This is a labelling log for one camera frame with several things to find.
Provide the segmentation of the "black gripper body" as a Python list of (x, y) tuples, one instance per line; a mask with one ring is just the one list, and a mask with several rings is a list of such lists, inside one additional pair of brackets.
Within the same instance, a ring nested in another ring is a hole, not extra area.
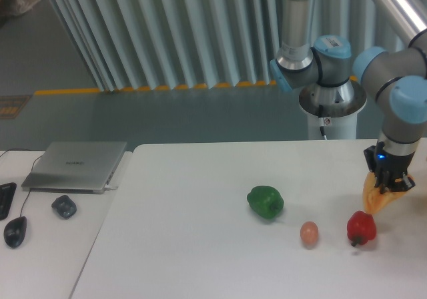
[(380, 141), (365, 149), (364, 157), (369, 171), (376, 178), (376, 183), (394, 183), (408, 175), (414, 152), (402, 156), (392, 154), (386, 151), (386, 144)]

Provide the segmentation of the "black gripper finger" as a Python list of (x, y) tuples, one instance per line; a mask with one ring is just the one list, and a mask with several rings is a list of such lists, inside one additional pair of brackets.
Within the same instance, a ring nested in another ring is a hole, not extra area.
[(410, 174), (404, 174), (402, 178), (394, 180), (393, 192), (407, 192), (416, 186), (414, 178)]
[(374, 180), (374, 187), (378, 189), (379, 194), (384, 194), (388, 191), (387, 183), (389, 178), (387, 176), (376, 176)]

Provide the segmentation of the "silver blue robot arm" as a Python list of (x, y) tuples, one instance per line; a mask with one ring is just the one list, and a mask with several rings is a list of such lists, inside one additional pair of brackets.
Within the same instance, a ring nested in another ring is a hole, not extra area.
[(384, 123), (376, 144), (364, 151), (366, 163), (381, 194), (402, 193), (415, 185), (408, 166), (426, 130), (426, 8), (419, 0), (373, 2), (404, 50), (371, 47), (352, 59), (341, 37), (325, 35), (310, 43), (314, 0), (282, 0), (282, 44), (270, 69), (286, 91), (313, 89), (300, 106), (318, 118), (356, 113), (356, 100), (370, 95)]

